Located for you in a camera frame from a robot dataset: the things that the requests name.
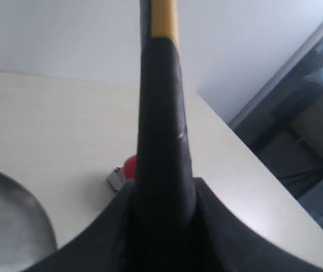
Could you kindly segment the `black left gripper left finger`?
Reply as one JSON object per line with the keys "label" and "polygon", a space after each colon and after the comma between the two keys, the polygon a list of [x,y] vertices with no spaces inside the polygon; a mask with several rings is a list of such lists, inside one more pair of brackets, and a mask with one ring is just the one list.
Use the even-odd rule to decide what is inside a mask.
{"label": "black left gripper left finger", "polygon": [[27,271],[133,271],[127,246],[132,182],[77,237]]}

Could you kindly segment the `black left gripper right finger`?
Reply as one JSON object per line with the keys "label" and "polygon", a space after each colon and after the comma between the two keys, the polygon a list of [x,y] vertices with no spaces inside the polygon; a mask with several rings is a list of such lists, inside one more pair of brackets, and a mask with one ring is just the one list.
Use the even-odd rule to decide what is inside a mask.
{"label": "black left gripper right finger", "polygon": [[323,271],[254,232],[195,178],[197,214],[202,224],[206,271]]}

